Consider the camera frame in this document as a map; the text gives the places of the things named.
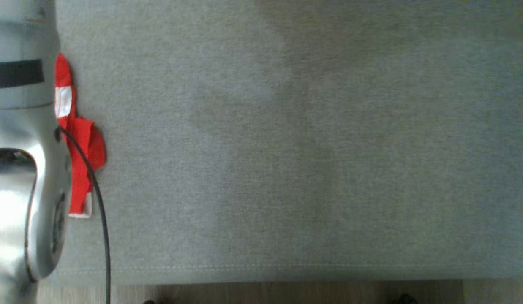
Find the large grey sofa seat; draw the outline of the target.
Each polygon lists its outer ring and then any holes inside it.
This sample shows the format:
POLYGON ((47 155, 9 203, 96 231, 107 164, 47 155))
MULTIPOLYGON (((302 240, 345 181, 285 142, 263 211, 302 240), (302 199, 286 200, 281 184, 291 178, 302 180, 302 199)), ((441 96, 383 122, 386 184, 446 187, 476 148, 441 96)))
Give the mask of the large grey sofa seat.
POLYGON ((112 282, 523 276, 523 0, 57 0, 112 282))

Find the red shorts with white stripe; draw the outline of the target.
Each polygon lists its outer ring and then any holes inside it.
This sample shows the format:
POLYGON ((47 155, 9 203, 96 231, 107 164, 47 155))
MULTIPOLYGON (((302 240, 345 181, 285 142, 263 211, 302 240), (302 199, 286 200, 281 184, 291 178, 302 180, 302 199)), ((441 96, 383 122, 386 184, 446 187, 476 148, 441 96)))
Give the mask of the red shorts with white stripe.
MULTIPOLYGON (((80 146, 91 169, 97 171, 106 163, 105 143, 92 120, 77 114, 76 88, 70 64, 63 54, 55 60, 54 111, 59 125, 66 129, 80 146)), ((88 169, 74 144, 67 140, 72 163, 72 194, 69 216, 88 219, 92 215, 93 183, 88 169)))

